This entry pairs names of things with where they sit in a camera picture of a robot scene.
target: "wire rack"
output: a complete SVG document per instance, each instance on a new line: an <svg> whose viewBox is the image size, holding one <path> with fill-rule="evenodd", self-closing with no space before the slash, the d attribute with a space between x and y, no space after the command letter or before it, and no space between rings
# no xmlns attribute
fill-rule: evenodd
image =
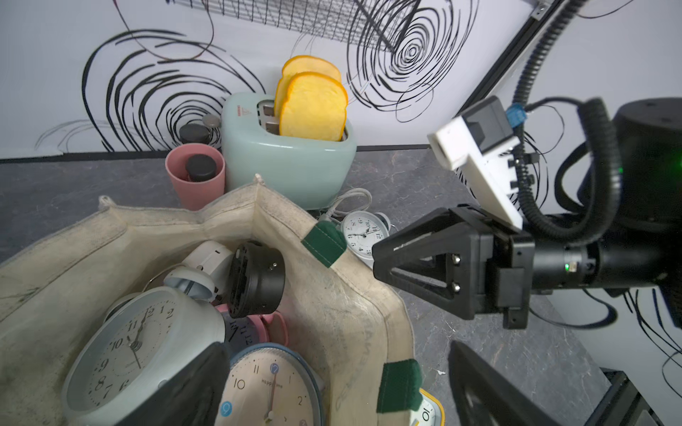
<svg viewBox="0 0 682 426"><path fill-rule="evenodd" d="M396 36L400 35L398 32L409 24L408 15L419 3L418 0L408 0L407 7L386 13L394 1L406 3L405 0L208 0L209 11L213 14L339 42L358 44L362 31L371 31L369 40L365 36L366 43L381 50L392 50L387 41L396 40ZM201 0L166 2L205 13ZM370 21L368 25L369 16L385 16L385 19L383 22Z"/></svg>

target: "gray countertop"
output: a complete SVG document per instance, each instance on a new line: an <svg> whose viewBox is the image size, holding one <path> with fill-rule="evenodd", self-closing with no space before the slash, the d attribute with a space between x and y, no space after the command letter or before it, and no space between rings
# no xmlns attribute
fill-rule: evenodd
<svg viewBox="0 0 682 426"><path fill-rule="evenodd" d="M438 207L475 202L426 149L358 153L344 184L351 187L372 192L370 210L386 213L398 228ZM98 196L104 194L120 205L180 207L163 159L0 164L0 261L96 212ZM399 294L414 328L422 387L440 399L448 425L459 425L447 375L453 339L469 345L563 425L582 425L609 387L571 331L532 316L528 329L508 331L501 316L464 321ZM545 317L560 319L543 296L534 296L531 305Z"/></svg>

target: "green velcro strap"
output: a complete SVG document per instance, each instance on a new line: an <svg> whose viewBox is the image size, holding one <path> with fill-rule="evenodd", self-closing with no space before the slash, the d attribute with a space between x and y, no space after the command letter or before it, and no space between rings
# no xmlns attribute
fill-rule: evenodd
<svg viewBox="0 0 682 426"><path fill-rule="evenodd" d="M423 397L421 369L414 359L384 364L376 412L418 410Z"/></svg>
<svg viewBox="0 0 682 426"><path fill-rule="evenodd" d="M343 234L328 221L317 222L301 242L327 268L346 251Z"/></svg>

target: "clock face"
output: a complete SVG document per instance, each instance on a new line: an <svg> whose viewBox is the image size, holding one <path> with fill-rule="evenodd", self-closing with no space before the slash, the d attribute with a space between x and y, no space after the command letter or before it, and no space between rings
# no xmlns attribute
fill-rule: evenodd
<svg viewBox="0 0 682 426"><path fill-rule="evenodd" d="M314 379L283 346L265 344L235 357L215 426L321 426Z"/></svg>
<svg viewBox="0 0 682 426"><path fill-rule="evenodd" d="M365 211L354 211L342 223L343 235L348 246L358 256L372 257L372 246L388 237L384 223Z"/></svg>
<svg viewBox="0 0 682 426"><path fill-rule="evenodd" d="M230 318L227 312L224 312L222 316L225 319L225 343L230 348L231 356L248 346L262 343L251 318Z"/></svg>
<svg viewBox="0 0 682 426"><path fill-rule="evenodd" d="M443 413L440 406L436 408L436 404L430 400L430 395L427 397L422 391L421 406L418 410L410 412L410 425L414 426L441 426L443 422Z"/></svg>
<svg viewBox="0 0 682 426"><path fill-rule="evenodd" d="M69 404L81 411L97 409L125 390L161 348L177 314L166 292L126 305L81 357L69 385Z"/></svg>

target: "pink cup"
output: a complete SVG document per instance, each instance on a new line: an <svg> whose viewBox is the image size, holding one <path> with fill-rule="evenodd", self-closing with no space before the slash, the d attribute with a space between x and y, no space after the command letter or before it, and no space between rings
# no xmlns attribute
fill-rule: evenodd
<svg viewBox="0 0 682 426"><path fill-rule="evenodd" d="M185 169L187 161L196 154L208 155L216 162L216 176L204 182L190 182ZM166 156L166 171L187 210L201 210L206 204L225 194L225 159L215 148L205 144L184 144Z"/></svg>

